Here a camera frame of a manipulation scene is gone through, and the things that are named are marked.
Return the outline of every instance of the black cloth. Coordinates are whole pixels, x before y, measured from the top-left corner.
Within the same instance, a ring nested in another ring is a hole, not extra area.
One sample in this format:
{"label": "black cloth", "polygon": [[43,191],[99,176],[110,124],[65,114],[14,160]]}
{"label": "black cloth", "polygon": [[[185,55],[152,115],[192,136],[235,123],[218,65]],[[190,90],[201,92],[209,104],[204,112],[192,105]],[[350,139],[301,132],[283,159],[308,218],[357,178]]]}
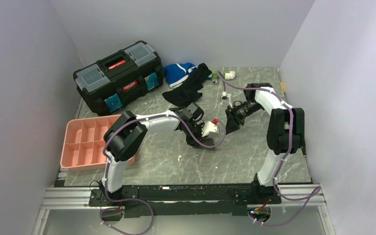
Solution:
{"label": "black cloth", "polygon": [[189,74],[188,78],[181,86],[169,92],[162,93],[162,96],[169,103],[180,108],[185,108],[192,102],[196,102],[202,96],[202,93],[199,93],[198,90],[203,88],[202,83],[211,73],[207,65],[202,63],[198,66],[197,70]]}

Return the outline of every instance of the blue and white cloth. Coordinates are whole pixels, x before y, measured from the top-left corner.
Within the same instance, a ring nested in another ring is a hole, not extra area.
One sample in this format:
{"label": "blue and white cloth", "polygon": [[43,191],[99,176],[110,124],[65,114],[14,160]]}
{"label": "blue and white cloth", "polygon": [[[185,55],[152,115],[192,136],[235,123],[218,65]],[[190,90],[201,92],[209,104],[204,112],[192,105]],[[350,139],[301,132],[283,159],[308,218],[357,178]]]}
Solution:
{"label": "blue and white cloth", "polygon": [[183,84],[189,74],[195,71],[197,67],[192,63],[171,64],[165,66],[166,82],[171,88],[177,88]]}

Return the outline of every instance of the gray table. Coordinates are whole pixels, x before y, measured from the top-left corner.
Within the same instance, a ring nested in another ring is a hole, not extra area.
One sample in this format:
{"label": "gray table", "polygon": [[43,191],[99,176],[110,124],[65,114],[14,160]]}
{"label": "gray table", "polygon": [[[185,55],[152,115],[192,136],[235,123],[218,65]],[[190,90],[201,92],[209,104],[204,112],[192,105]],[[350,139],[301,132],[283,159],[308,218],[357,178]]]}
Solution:
{"label": "gray table", "polygon": [[[269,82],[275,91],[284,97],[276,68],[224,67],[211,68],[211,70],[222,73],[235,71],[235,79],[230,82],[238,86],[245,87],[253,82]],[[125,110],[131,110],[138,115],[161,113],[173,107],[161,95],[168,90],[170,90],[169,86],[164,83],[162,87],[138,98],[115,114]],[[222,91],[221,82],[217,85],[210,81],[204,83],[204,88],[200,91],[203,96],[197,101],[205,112],[203,120],[218,118],[224,123],[227,121],[224,110],[228,102],[221,100]],[[228,87],[227,92],[233,94],[233,101],[245,101],[243,91]],[[84,102],[79,109],[78,118],[97,116]],[[156,133],[146,137],[137,154],[136,162],[127,167],[123,183],[128,185],[249,183],[263,166],[267,155],[268,124],[269,115],[265,111],[256,112],[246,118],[245,127],[229,134],[215,151],[188,146],[185,143],[185,134],[178,131]],[[90,181],[100,180],[103,172],[104,169],[69,171],[65,186],[88,186]],[[310,182],[301,151],[283,165],[280,178],[281,182]]]}

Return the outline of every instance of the black toolbox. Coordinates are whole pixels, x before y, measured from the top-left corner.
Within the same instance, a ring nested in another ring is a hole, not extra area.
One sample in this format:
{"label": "black toolbox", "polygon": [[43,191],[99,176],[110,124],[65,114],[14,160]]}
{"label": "black toolbox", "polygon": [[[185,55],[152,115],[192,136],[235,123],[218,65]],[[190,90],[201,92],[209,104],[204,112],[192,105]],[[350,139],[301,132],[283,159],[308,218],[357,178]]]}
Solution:
{"label": "black toolbox", "polygon": [[90,110],[105,116],[162,86],[164,68],[157,52],[139,41],[75,71],[73,78]]}

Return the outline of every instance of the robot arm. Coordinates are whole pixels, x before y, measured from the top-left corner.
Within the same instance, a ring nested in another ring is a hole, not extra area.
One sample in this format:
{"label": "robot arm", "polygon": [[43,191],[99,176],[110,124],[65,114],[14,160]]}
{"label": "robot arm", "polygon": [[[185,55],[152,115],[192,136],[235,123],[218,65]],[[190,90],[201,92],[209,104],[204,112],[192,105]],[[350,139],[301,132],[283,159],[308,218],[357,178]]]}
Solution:
{"label": "robot arm", "polygon": [[274,89],[269,83],[248,84],[247,88],[264,88],[270,92],[259,90],[244,91],[247,101],[234,107],[228,106],[226,109],[226,133],[228,134],[239,130],[240,127],[244,125],[245,118],[260,109],[265,110],[270,115],[266,138],[269,151],[263,167],[257,173],[257,178],[260,185],[273,186],[272,179],[277,175],[279,161],[282,161],[282,157],[289,147],[289,129],[288,125],[285,127],[285,124],[290,124],[290,114],[289,110],[284,107],[283,104],[287,105],[292,110],[294,116],[292,149],[286,158],[296,153],[297,149],[303,147],[305,144],[305,113],[301,108],[293,108],[283,103],[283,101],[279,101],[278,98],[272,94],[274,93]]}
{"label": "robot arm", "polygon": [[[127,161],[136,154],[139,146],[146,135],[163,132],[181,130],[186,134],[187,144],[196,148],[200,145],[189,134],[187,128],[180,122],[180,120],[168,116],[177,116],[187,124],[189,130],[201,142],[208,146],[213,145],[213,139],[208,138],[208,133],[215,132],[217,127],[214,123],[204,123],[201,118],[204,111],[198,107],[197,104],[192,103],[188,107],[180,109],[174,108],[167,110],[160,114],[154,115],[134,115],[130,111],[124,112],[113,126],[107,130],[104,135],[104,140],[107,141],[115,131],[122,127],[127,122],[136,119],[145,119],[136,123],[128,125],[116,136],[107,148],[107,154],[110,157],[110,163],[106,165],[107,179],[103,177],[100,183],[100,189],[105,192],[105,184],[107,182],[107,189],[109,197],[117,200],[122,197],[122,179],[126,169]],[[159,118],[150,118],[153,116],[163,116]]]}

